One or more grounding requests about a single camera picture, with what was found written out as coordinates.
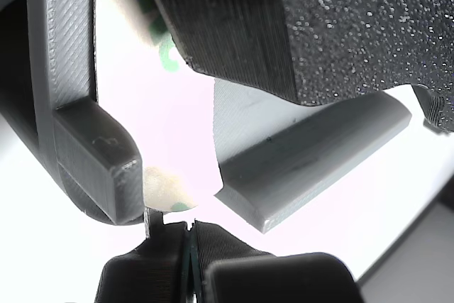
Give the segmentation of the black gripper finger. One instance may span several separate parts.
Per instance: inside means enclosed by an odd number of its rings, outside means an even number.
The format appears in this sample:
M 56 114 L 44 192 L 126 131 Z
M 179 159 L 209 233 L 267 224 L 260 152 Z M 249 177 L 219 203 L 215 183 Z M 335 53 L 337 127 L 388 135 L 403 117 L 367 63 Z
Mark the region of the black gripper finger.
M 198 302 L 363 302 L 347 266 L 327 253 L 276 256 L 219 225 L 195 221 L 190 238 Z
M 320 106 L 411 85 L 453 130 L 453 0 L 155 0 L 195 72 Z

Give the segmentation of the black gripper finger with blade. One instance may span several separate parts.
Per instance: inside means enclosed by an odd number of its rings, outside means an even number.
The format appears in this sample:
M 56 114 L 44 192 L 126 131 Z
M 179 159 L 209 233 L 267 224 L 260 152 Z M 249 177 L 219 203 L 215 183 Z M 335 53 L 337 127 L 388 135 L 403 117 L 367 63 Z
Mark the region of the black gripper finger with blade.
M 145 221 L 147 238 L 104 265 L 95 302 L 186 302 L 187 223 L 164 224 L 161 214 Z

